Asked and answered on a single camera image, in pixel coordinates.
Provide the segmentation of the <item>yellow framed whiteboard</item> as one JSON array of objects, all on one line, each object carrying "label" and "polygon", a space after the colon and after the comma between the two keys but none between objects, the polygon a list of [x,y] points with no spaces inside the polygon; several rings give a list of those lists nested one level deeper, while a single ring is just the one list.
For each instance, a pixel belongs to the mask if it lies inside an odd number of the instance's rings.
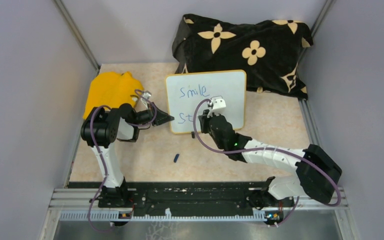
[{"label": "yellow framed whiteboard", "polygon": [[172,74],[165,78],[168,113],[174,134],[189,134],[194,112],[204,99],[222,97],[226,108],[222,115],[239,130],[245,125],[247,74],[243,70]]}]

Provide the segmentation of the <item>blue marker cap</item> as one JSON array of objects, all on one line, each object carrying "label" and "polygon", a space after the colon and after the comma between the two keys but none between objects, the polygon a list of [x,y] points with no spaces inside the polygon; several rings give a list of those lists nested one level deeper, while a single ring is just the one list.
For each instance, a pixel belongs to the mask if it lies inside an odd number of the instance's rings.
[{"label": "blue marker cap", "polygon": [[180,154],[177,153],[173,159],[173,162],[176,163],[178,161],[178,158],[179,158]]}]

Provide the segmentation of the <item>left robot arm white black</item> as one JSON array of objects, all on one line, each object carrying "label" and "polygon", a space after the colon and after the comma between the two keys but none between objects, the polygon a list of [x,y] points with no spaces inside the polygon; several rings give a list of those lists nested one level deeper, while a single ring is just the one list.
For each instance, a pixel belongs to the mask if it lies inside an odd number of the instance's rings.
[{"label": "left robot arm white black", "polygon": [[140,127],[159,126],[175,118],[157,108],[137,112],[129,103],[106,110],[94,107],[84,120],[80,136],[91,147],[103,177],[98,193],[93,197],[100,208],[126,207],[131,202],[125,176],[116,154],[115,142],[136,142]]}]

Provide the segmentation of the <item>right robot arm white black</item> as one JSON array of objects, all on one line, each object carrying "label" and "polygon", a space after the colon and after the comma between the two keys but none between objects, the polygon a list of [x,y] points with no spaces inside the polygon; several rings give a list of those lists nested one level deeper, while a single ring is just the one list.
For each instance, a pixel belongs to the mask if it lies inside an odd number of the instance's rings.
[{"label": "right robot arm white black", "polygon": [[203,134],[209,134],[216,144],[214,152],[247,164],[260,164],[281,169],[290,175],[274,177],[261,199],[267,206],[275,206],[287,197],[307,195],[327,206],[335,207],[340,201],[339,179],[343,173],[338,164],[316,144],[304,149],[276,147],[242,135],[233,130],[226,118],[204,110],[198,116]]}]

